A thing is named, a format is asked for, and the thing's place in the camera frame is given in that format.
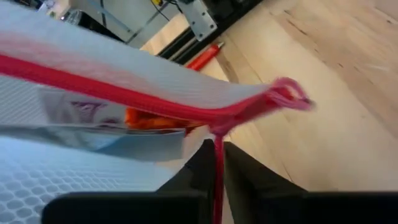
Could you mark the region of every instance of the black cable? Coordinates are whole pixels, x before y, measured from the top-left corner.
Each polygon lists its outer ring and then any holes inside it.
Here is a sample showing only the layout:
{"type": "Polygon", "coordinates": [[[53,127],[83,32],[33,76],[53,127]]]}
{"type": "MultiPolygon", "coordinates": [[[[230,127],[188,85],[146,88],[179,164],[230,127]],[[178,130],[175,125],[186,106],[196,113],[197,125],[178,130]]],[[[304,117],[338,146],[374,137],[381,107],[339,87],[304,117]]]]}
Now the black cable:
{"type": "Polygon", "coordinates": [[[169,2],[170,4],[177,5],[176,1],[173,1],[173,0],[165,0],[165,1],[169,2]]]}
{"type": "Polygon", "coordinates": [[[180,6],[178,6],[178,4],[177,4],[177,1],[174,1],[174,0],[165,0],[165,1],[167,1],[170,4],[175,5],[177,7],[178,11],[180,11],[182,13],[180,6]]]}
{"type": "Polygon", "coordinates": [[[157,11],[160,15],[162,15],[165,19],[167,19],[167,21],[170,21],[170,19],[167,18],[167,17],[157,8],[157,6],[155,5],[154,2],[152,2],[152,0],[149,0],[149,1],[150,1],[150,3],[152,3],[152,5],[155,7],[156,11],[157,11]]]}

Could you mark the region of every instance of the white textured plastic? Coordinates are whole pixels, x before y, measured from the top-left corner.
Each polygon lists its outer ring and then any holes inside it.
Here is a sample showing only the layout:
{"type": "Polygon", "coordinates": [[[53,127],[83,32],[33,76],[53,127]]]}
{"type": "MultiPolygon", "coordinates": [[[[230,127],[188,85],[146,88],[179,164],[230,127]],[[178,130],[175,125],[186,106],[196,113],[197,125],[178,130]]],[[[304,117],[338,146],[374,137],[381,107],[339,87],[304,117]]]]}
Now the white textured plastic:
{"type": "Polygon", "coordinates": [[[0,54],[197,108],[222,108],[266,89],[201,75],[8,2],[0,2],[0,54]]]}
{"type": "Polygon", "coordinates": [[[47,116],[33,83],[0,73],[0,105],[0,125],[47,124],[47,116]]]}
{"type": "Polygon", "coordinates": [[[173,174],[151,162],[0,137],[0,223],[39,224],[60,194],[154,191],[173,174]]]}

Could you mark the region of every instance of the wood grain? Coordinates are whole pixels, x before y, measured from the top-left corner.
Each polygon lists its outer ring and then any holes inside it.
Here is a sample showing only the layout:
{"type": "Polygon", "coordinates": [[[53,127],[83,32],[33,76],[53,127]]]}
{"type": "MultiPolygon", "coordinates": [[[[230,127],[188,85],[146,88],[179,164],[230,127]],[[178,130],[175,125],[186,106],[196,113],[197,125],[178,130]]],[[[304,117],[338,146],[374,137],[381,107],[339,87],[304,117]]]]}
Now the wood grain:
{"type": "Polygon", "coordinates": [[[398,19],[398,2],[395,0],[378,0],[376,1],[376,8],[380,11],[398,19]]]}
{"type": "MultiPolygon", "coordinates": [[[[244,124],[230,140],[309,190],[397,190],[398,22],[375,2],[269,0],[230,27],[204,74],[245,84],[291,77],[317,103],[244,124]]],[[[184,25],[173,22],[162,35],[184,25]]]]}

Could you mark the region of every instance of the orange snack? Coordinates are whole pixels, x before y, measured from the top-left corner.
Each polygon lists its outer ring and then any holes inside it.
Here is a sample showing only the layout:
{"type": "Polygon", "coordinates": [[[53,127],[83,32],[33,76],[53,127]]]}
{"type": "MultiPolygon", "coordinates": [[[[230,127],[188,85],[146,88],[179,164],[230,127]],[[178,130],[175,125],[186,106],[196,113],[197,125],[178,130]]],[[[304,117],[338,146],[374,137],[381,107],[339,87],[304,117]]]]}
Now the orange snack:
{"type": "Polygon", "coordinates": [[[185,128],[188,134],[196,127],[202,126],[202,123],[196,121],[185,121],[175,118],[167,118],[156,114],[139,111],[134,108],[126,109],[124,122],[131,129],[153,130],[168,128],[185,128]]]}

